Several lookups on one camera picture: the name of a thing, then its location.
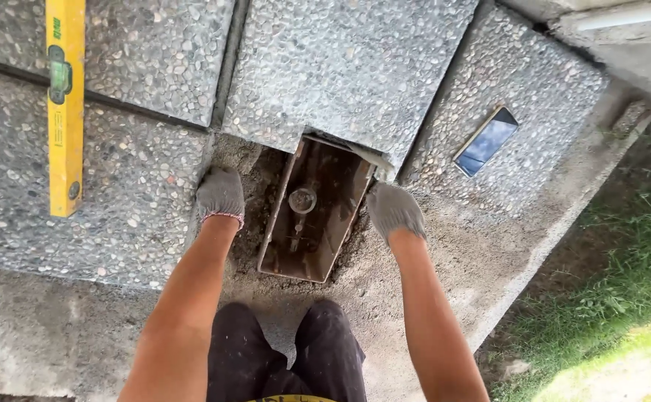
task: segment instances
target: pebble concrete tile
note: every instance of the pebble concrete tile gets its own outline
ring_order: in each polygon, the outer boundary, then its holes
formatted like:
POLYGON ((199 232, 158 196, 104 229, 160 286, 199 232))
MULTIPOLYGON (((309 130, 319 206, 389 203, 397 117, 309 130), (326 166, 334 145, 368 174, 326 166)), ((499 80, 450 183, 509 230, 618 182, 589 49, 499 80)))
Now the pebble concrete tile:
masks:
POLYGON ((608 78, 503 9, 492 7, 474 24, 451 93, 435 100, 401 181, 518 217, 580 133, 608 78), (452 159, 497 105, 509 108, 519 130, 467 178, 452 159))
POLYGON ((211 139, 88 103, 84 203, 49 215, 45 89, 0 76, 0 268, 164 285, 211 139))
POLYGON ((399 168, 475 0, 253 0, 223 130, 293 152, 305 127, 399 168))
MULTIPOLYGON (((44 0, 0 0, 0 62, 48 75, 44 0)), ((232 0, 87 0, 88 90, 208 125, 232 0)))

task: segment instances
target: smartphone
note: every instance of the smartphone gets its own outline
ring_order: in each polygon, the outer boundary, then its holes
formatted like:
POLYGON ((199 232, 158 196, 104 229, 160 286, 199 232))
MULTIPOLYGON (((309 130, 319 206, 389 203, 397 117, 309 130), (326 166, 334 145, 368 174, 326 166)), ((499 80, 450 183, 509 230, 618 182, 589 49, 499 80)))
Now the smartphone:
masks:
POLYGON ((499 106, 454 157, 455 165, 473 177, 519 128, 509 109, 499 106))

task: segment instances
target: dark pants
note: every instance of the dark pants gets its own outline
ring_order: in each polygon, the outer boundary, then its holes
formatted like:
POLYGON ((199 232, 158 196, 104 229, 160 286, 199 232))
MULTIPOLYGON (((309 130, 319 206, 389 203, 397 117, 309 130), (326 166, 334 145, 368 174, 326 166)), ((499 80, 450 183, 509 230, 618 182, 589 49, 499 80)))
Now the dark pants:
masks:
POLYGON ((247 402, 274 395, 311 395, 365 402, 366 356, 340 306, 314 304, 295 334, 296 358, 274 351, 248 306, 231 303, 216 313, 209 349, 207 402, 247 402))

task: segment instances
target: gray work glove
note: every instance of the gray work glove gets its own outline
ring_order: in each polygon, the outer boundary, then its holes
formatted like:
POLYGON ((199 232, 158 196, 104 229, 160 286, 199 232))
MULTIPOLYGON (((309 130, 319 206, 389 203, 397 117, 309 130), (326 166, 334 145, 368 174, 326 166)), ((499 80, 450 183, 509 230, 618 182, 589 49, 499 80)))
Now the gray work glove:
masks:
POLYGON ((243 227, 246 203, 238 172, 230 167, 212 167, 196 191, 196 206, 201 223, 213 215, 235 217, 243 227))
POLYGON ((383 183, 375 184, 367 195, 367 212, 373 226, 385 244, 390 246, 387 236, 395 229, 403 227, 422 239, 425 235, 425 218, 415 198, 401 188, 383 183))

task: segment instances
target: yellow spirit level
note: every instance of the yellow spirit level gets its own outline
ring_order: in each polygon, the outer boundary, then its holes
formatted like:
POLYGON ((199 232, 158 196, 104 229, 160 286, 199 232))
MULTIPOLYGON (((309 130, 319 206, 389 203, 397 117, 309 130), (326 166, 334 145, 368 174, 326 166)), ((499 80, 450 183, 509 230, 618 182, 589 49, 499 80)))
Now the yellow spirit level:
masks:
POLYGON ((50 215, 68 217, 82 202, 84 0, 46 0, 45 17, 50 215))

